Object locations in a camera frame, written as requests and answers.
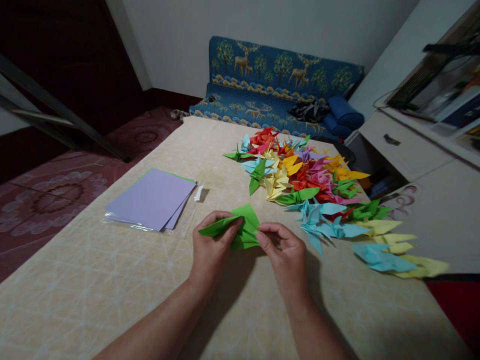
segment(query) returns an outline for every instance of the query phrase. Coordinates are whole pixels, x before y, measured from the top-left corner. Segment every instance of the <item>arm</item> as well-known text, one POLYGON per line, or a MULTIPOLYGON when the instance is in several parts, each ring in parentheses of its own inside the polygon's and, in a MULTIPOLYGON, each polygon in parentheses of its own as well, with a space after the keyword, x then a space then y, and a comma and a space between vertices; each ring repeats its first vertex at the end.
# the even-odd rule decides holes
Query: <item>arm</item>
POLYGON ((279 223, 263 223, 258 229, 256 238, 271 261, 300 359, 349 359, 310 294, 305 243, 279 223))
POLYGON ((201 236, 199 229, 233 216, 214 211, 193 230, 193 265, 188 279, 94 359, 175 359, 197 324, 222 275, 230 243, 242 219, 218 239, 201 236))

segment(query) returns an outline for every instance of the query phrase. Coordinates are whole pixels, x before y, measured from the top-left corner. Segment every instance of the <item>drawer handle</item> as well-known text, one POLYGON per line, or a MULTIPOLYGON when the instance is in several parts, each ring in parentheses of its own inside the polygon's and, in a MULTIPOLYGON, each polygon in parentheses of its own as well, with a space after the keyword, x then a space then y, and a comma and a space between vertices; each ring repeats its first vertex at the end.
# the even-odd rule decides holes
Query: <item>drawer handle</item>
POLYGON ((388 144, 395 145, 395 146, 398 146, 401 144, 400 141, 395 140, 394 138, 391 138, 388 134, 383 135, 383 138, 388 144))

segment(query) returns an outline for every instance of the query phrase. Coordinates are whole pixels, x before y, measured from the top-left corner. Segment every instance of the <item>sofa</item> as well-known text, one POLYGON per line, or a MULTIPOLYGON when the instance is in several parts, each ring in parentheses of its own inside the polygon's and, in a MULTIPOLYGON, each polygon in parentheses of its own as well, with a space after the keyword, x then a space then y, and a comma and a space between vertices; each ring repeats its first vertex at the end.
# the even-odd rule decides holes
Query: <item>sofa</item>
POLYGON ((333 108, 320 123, 301 122, 287 112, 297 102, 334 99, 345 113, 346 99, 364 76, 360 65, 213 36, 209 70, 205 98, 190 107, 192 115, 334 140, 345 138, 348 130, 363 124, 363 117, 350 123, 349 116, 338 123, 333 108))

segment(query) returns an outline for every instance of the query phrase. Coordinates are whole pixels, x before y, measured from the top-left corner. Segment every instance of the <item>stack of purple paper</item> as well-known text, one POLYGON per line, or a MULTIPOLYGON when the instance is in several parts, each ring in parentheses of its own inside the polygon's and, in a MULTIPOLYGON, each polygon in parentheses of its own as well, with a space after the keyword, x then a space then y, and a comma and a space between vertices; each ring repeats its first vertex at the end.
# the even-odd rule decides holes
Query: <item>stack of purple paper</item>
POLYGON ((105 209, 110 220, 157 231, 173 229, 195 184, 152 168, 105 209))

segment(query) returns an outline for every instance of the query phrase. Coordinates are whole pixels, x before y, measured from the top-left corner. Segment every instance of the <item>beige tablecloth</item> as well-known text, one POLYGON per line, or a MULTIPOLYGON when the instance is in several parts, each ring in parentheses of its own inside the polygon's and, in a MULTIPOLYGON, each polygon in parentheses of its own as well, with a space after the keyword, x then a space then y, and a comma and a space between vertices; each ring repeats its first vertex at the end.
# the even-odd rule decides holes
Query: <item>beige tablecloth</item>
MULTIPOLYGON (((251 203, 261 222, 281 222, 307 242, 311 287, 362 359, 463 359, 470 355, 423 282, 368 269, 337 240, 325 258, 298 214, 249 196, 248 174, 226 157, 257 130, 188 117, 0 285, 1 359, 89 359, 164 300, 189 274, 191 231, 213 210, 251 203), (190 199, 165 235, 103 222, 104 207, 150 168, 209 189, 190 199)), ((329 144, 310 142, 319 150, 329 144)), ((181 358, 296 359, 270 262, 260 248, 231 254, 224 277, 181 358)))

